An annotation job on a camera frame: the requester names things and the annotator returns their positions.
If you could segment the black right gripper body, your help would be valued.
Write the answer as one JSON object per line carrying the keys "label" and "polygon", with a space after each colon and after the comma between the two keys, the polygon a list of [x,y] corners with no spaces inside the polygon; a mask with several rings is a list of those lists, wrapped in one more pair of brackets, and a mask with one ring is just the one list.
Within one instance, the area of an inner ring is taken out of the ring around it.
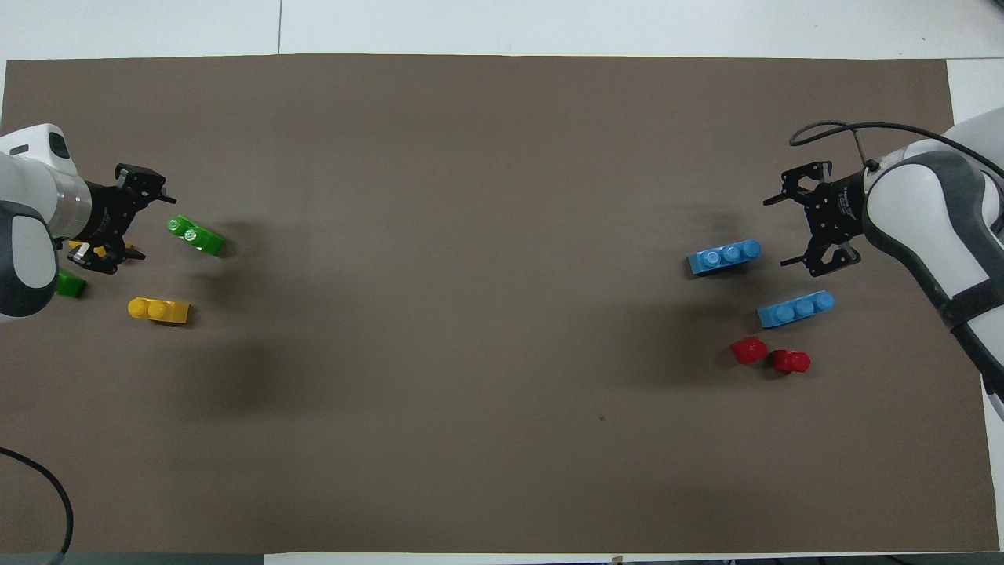
{"label": "black right gripper body", "polygon": [[850,241],[863,233],[864,175],[818,184],[813,191],[813,237]]}

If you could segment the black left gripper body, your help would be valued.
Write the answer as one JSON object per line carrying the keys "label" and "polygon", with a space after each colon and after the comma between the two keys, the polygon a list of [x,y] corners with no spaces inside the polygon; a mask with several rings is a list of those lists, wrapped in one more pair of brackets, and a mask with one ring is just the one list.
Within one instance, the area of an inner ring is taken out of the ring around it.
{"label": "black left gripper body", "polygon": [[122,187],[91,182],[86,187],[91,198],[90,212],[78,240],[91,246],[126,246],[126,230],[136,215],[136,194]]}

